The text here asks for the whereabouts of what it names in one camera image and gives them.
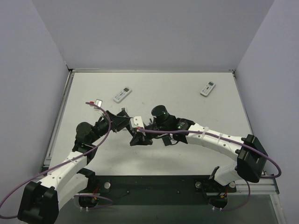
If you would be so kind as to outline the black battery cover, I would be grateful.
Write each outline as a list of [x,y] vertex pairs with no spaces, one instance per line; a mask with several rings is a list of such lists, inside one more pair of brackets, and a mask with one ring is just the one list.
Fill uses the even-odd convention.
[[172,144],[171,137],[169,135],[164,136],[162,140],[165,146],[170,146]]

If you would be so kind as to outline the black remote control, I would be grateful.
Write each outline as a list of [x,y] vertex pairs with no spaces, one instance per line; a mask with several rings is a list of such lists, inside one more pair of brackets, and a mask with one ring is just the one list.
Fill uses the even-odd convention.
[[137,137],[137,129],[136,128],[128,126],[128,127],[126,127],[126,129],[129,131],[129,133],[133,139]]

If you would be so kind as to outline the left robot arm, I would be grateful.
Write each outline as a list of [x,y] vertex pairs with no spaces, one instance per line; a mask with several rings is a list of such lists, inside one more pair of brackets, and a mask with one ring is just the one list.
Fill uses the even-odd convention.
[[60,210],[80,191],[94,190],[94,172],[86,166],[94,158],[98,139],[107,138],[110,131],[131,129],[134,120],[125,111],[117,115],[105,111],[91,125],[81,122],[76,127],[73,149],[65,160],[48,169],[38,182],[29,181],[23,191],[17,218],[28,224],[53,224]]

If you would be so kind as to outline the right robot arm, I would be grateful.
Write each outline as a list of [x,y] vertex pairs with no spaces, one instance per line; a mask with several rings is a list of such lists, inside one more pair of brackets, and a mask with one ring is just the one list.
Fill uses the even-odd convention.
[[130,119],[133,138],[130,145],[152,145],[153,139],[167,137],[185,144],[202,146],[229,157],[232,163],[217,166],[211,178],[222,186],[244,179],[259,182],[267,153],[260,140],[248,134],[247,137],[226,135],[201,126],[192,120],[177,118],[168,113],[164,105],[158,105],[151,111],[153,122],[145,125],[140,116]]

